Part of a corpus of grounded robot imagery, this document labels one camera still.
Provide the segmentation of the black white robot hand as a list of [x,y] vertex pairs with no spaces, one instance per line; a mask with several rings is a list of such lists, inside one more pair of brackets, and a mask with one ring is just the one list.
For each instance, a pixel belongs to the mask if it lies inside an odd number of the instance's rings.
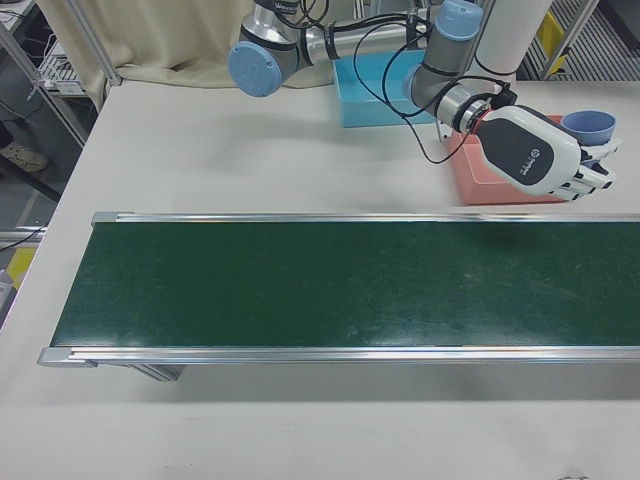
[[574,201],[615,182],[602,161],[621,142],[586,147],[564,127],[524,106],[491,110],[474,127],[485,163],[519,191]]

